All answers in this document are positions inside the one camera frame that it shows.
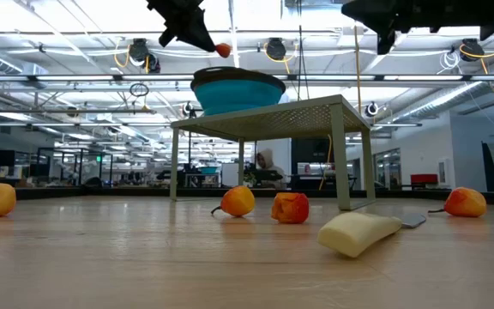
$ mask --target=wooden table surface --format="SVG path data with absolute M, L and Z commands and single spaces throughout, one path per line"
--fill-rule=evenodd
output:
M 494 206 L 481 219 L 433 215 L 358 259 L 317 244 L 338 214 L 311 199 L 304 225 L 243 219 L 219 199 L 72 197 L 18 202 L 0 218 L 3 308 L 494 308 Z M 401 216 L 438 201 L 380 199 Z

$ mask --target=person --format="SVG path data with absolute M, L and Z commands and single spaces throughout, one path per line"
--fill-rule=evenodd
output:
M 274 165 L 274 160 L 272 159 L 272 149 L 264 149 L 263 151 L 256 154 L 256 164 L 258 164 L 258 166 L 262 170 L 276 171 L 279 175 L 281 175 L 281 177 L 283 177 L 282 179 L 275 181 L 263 180 L 263 185 L 270 185 L 273 186 L 275 189 L 285 189 L 285 173 L 283 172 L 283 169 L 281 169 L 281 167 L 277 167 Z

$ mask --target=table top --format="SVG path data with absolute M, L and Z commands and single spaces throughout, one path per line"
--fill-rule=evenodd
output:
M 326 136 L 331 132 L 332 105 L 342 106 L 345 132 L 370 128 L 342 95 L 175 121 L 171 127 L 231 141 L 242 137 L 246 142 Z

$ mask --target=table leg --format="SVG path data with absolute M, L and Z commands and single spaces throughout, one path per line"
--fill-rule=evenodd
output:
M 238 157 L 238 185 L 244 184 L 244 149 L 245 142 L 239 138 L 239 157 Z
M 364 180 L 365 190 L 367 191 L 367 199 L 370 201 L 375 200 L 375 181 L 373 173 L 373 154 L 371 153 L 371 130 L 361 130 L 361 143 L 363 147 L 363 160 L 364 160 Z
M 177 200 L 177 185 L 178 185 L 178 135 L 179 129 L 172 130 L 172 157 L 171 157 L 171 200 Z
M 350 187 L 346 169 L 346 136 L 344 134 L 344 115 L 340 104 L 332 105 L 331 129 L 333 133 L 334 173 L 336 194 L 340 210 L 352 210 L 350 205 Z

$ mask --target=yellow sponge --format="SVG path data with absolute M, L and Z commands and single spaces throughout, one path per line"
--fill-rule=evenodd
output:
M 327 222 L 317 235 L 317 242 L 351 258 L 378 240 L 397 232 L 401 220 L 380 215 L 345 213 Z

